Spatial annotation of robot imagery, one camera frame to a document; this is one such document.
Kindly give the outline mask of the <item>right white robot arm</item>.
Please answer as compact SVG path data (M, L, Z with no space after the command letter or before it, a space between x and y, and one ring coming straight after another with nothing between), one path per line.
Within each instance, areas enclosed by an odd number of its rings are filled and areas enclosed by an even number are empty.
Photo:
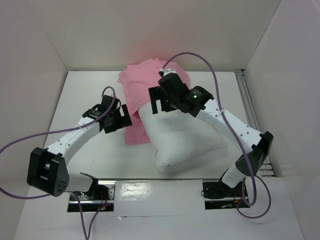
M206 124L206 128L197 130L193 137L201 147L212 139L210 131L216 130L241 150L242 155L217 183L219 198L230 196L246 177L254 178L257 175L270 152L274 136L243 123L222 107L218 96L213 96L203 87L189 89L172 68L161 69L159 75L158 86L148 90L153 114L158 113L156 101L159 100L162 111L179 110Z

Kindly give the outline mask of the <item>pink satin pillowcase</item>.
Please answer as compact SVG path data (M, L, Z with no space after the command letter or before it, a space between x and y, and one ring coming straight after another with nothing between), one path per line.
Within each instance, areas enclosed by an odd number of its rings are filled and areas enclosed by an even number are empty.
M150 102L149 88L158 85L161 78L159 71L165 63L165 60L150 58L139 64L128 65L118 74L118 82L122 84L132 121L132 126L125 130L126 145L140 145L150 142L138 111Z

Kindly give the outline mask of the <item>white pillow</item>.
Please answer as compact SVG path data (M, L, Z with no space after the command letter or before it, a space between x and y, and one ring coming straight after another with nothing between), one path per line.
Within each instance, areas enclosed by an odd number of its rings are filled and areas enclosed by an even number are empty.
M177 110L152 114L150 103L138 113L159 173L198 167L228 155L225 138L202 120Z

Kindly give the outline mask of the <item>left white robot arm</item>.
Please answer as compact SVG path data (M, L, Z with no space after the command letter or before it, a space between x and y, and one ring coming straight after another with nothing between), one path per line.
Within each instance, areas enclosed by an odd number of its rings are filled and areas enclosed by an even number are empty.
M27 183L51 196L64 192L81 192L88 200L106 188L96 177L87 173L69 174L67 165L73 156L101 131L112 133L132 125L127 106L114 105L103 115L100 105L87 110L75 126L46 148L36 147L30 154Z

